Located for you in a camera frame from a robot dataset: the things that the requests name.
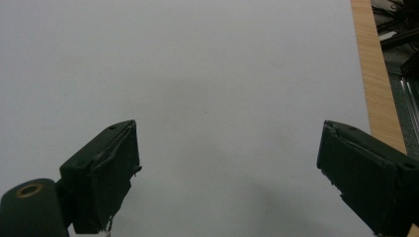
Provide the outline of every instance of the white paper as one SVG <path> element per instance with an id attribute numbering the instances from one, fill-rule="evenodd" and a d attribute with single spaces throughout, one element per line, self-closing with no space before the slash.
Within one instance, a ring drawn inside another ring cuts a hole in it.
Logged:
<path id="1" fill-rule="evenodd" d="M 373 234 L 315 165 L 369 131 L 350 1 L 2 1 L 0 194 L 127 119 L 113 236 Z"/>

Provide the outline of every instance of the black plastic part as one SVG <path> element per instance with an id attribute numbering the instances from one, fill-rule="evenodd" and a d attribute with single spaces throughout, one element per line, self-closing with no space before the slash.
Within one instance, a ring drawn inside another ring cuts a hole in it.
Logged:
<path id="1" fill-rule="evenodd" d="M 415 40 L 419 40 L 419 28 L 394 35 L 392 38 L 381 41 L 382 49 L 391 49 Z"/>
<path id="2" fill-rule="evenodd" d="M 105 230 L 140 169 L 134 120 L 109 126 L 68 159 L 60 173 L 65 193 L 77 202 L 76 233 Z"/>
<path id="3" fill-rule="evenodd" d="M 59 205 L 61 206 L 62 220 L 64 226 L 68 228 L 73 220 L 77 217 L 77 200 L 74 192 L 68 192 L 62 184 L 62 180 L 59 180 L 55 184 L 55 189 L 58 195 Z"/>
<path id="4" fill-rule="evenodd" d="M 66 237 L 55 182 L 38 179 L 8 191 L 1 200 L 0 236 Z"/>
<path id="5" fill-rule="evenodd" d="M 355 127 L 326 121 L 317 167 L 377 235 L 418 223 L 419 162 Z"/>

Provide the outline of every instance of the wooden edge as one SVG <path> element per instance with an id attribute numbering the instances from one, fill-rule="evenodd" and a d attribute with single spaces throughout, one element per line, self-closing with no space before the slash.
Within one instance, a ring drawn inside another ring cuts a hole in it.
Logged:
<path id="1" fill-rule="evenodd" d="M 406 154 L 370 0 L 351 0 L 372 136 Z M 408 237 L 419 237 L 412 225 Z"/>

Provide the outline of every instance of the white table surface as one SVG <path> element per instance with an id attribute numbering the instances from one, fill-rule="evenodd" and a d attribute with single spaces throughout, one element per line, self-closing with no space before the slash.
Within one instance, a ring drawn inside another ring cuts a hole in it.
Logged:
<path id="1" fill-rule="evenodd" d="M 0 2 L 0 195 L 127 119 L 113 236 L 373 236 L 315 166 L 369 130 L 349 0 Z"/>

